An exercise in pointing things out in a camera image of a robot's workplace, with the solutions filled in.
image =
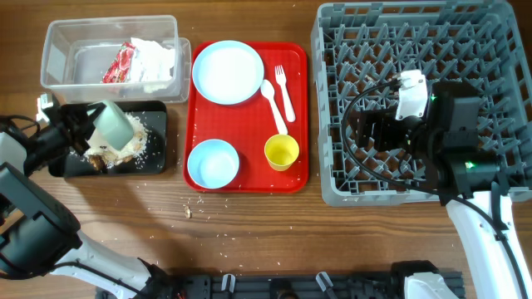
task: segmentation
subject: white plate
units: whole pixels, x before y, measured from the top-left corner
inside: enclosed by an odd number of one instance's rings
[[[231,183],[239,166],[239,154],[223,140],[206,140],[196,145],[187,161],[192,180],[207,189],[218,189]]]
[[[251,97],[264,78],[264,64],[250,46],[216,42],[196,57],[192,81],[198,92],[216,104],[238,104]]]

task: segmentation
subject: clear plastic bin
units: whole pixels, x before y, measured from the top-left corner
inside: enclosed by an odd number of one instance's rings
[[[132,37],[175,48],[168,81],[101,83],[124,42]],[[190,43],[177,34],[173,16],[102,17],[54,21],[42,53],[41,84],[66,102],[99,100],[186,101]]]

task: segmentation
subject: red tray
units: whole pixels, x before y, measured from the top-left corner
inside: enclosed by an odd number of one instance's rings
[[[193,61],[208,45],[194,51]],[[286,171],[273,170],[264,156],[268,138],[276,135],[273,114],[264,97],[255,95],[237,105],[218,105],[206,100],[190,81],[189,115],[185,141],[185,182],[198,191],[242,193],[292,193],[308,180],[308,96],[307,56],[298,45],[290,42],[246,42],[263,60],[264,77],[275,88],[275,100],[288,127],[288,133],[299,143],[300,153]],[[275,81],[274,67],[283,65],[287,88],[296,113],[296,121],[286,121],[281,88]],[[186,167],[190,151],[202,141],[221,139],[239,153],[240,168],[234,180],[222,189],[204,189],[194,183]]]

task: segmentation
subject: bowl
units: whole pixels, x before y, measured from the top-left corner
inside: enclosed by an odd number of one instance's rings
[[[239,166],[236,149],[223,140],[201,142],[192,149],[187,161],[192,180],[206,189],[219,189],[231,183]]]

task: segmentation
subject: black tray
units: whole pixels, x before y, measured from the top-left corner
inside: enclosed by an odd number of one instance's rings
[[[86,175],[160,174],[166,161],[166,105],[159,100],[116,102],[126,113],[138,116],[148,133],[148,143],[143,155],[145,163],[136,159],[116,165],[111,169],[96,171],[85,157],[67,154],[52,161],[48,172],[54,177],[71,178]]]

